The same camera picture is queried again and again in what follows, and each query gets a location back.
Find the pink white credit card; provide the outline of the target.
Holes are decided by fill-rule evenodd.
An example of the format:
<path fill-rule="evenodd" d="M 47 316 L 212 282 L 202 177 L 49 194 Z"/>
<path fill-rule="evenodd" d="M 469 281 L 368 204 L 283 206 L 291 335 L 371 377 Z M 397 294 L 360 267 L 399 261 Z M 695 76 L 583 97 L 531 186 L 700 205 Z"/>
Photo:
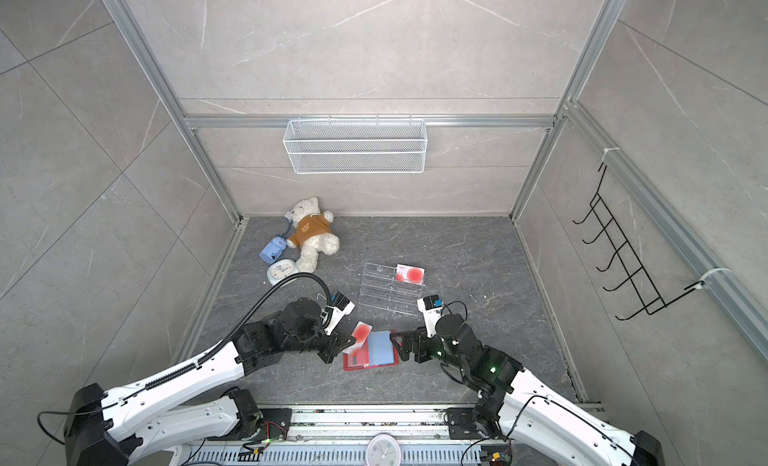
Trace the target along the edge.
<path fill-rule="evenodd" d="M 421 286 L 424 284 L 424 277 L 423 268 L 403 264 L 398 264 L 395 268 L 395 280 L 401 283 Z"/>
<path fill-rule="evenodd" d="M 357 351 L 361 349 L 367 341 L 371 331 L 371 325 L 360 321 L 353 330 L 352 336 L 355 339 L 355 343 L 349 347 L 349 350 Z"/>

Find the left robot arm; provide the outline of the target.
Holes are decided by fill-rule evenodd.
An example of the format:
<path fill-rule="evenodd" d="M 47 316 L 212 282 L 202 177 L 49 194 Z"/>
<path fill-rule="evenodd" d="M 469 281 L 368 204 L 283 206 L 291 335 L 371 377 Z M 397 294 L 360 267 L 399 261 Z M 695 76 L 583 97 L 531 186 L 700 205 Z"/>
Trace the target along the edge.
<path fill-rule="evenodd" d="M 266 421 L 250 392 L 236 388 L 198 405 L 190 400 L 274 365 L 286 352 L 314 351 L 324 363 L 332 362 L 355 342 L 336 329 L 354 308 L 341 293 L 325 307 L 301 298 L 149 378 L 110 390 L 97 383 L 80 389 L 64 428 L 67 464 L 130 465 L 203 438 L 256 437 Z"/>

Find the clear acrylic card stand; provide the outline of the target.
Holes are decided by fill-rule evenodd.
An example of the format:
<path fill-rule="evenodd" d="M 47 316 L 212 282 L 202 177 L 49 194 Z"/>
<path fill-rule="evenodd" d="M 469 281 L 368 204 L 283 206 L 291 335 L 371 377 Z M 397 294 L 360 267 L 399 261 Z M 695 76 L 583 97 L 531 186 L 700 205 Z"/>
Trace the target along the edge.
<path fill-rule="evenodd" d="M 378 311 L 417 316 L 417 301 L 425 287 L 396 279 L 395 267 L 366 262 L 361 276 L 358 305 Z"/>

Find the red leather card holder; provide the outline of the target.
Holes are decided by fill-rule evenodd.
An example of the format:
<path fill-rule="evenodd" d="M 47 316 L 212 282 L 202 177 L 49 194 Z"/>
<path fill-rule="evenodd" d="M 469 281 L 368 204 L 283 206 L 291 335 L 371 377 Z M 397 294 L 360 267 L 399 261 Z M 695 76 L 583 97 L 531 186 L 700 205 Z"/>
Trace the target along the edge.
<path fill-rule="evenodd" d="M 398 364 L 399 356 L 390 340 L 390 332 L 378 331 L 371 332 L 360 348 L 344 356 L 343 369 L 359 371 Z"/>

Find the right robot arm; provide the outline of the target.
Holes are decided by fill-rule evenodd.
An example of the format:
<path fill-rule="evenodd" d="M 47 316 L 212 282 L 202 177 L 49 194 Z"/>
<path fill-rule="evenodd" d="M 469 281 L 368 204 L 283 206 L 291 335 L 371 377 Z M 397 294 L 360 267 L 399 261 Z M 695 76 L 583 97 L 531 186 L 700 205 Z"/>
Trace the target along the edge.
<path fill-rule="evenodd" d="M 390 335 L 401 360 L 436 360 L 477 393 L 471 421 L 486 439 L 515 440 L 563 465 L 663 465 L 659 440 L 629 433 L 557 394 L 507 353 L 483 344 L 458 314 Z"/>

